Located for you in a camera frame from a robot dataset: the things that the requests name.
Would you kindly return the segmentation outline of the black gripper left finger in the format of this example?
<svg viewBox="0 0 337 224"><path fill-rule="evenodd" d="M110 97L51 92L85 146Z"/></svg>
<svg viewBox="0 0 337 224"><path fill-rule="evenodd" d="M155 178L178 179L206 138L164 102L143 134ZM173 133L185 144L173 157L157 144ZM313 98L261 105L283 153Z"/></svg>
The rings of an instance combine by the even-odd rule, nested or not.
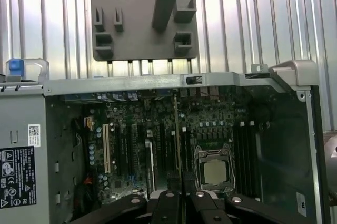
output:
<svg viewBox="0 0 337 224"><path fill-rule="evenodd" d="M71 223L181 223L181 177L167 174L167 189L156 190L146 200L131 194L79 217Z"/></svg>

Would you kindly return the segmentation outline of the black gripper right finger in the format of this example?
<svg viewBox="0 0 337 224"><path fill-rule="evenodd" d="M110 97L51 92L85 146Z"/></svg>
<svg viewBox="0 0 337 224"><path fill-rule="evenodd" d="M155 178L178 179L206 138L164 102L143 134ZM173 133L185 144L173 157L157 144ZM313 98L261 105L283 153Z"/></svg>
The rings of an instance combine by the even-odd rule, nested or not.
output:
<svg viewBox="0 0 337 224"><path fill-rule="evenodd" d="M287 213L241 194L223 200L211 191L198 189L192 172L183 172L187 223L298 223L298 215Z"/></svg>

